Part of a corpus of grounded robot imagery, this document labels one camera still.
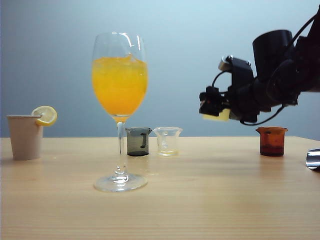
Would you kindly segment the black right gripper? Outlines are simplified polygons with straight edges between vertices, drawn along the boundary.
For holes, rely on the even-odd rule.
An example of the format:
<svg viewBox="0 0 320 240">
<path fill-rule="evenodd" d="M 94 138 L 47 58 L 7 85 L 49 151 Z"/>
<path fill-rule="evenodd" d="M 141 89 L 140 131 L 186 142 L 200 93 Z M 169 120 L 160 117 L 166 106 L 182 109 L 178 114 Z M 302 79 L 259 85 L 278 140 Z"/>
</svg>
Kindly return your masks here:
<svg viewBox="0 0 320 240">
<path fill-rule="evenodd" d="M 255 78 L 251 64 L 236 57 L 227 57 L 223 63 L 223 69 L 231 73 L 231 85 L 225 95 L 230 107 L 229 118 L 243 123 L 257 122 L 258 104 L 253 94 Z M 205 91 L 199 95 L 199 113 L 219 115 L 224 109 L 224 98 L 219 94 L 219 89 L 207 86 Z"/>
</svg>

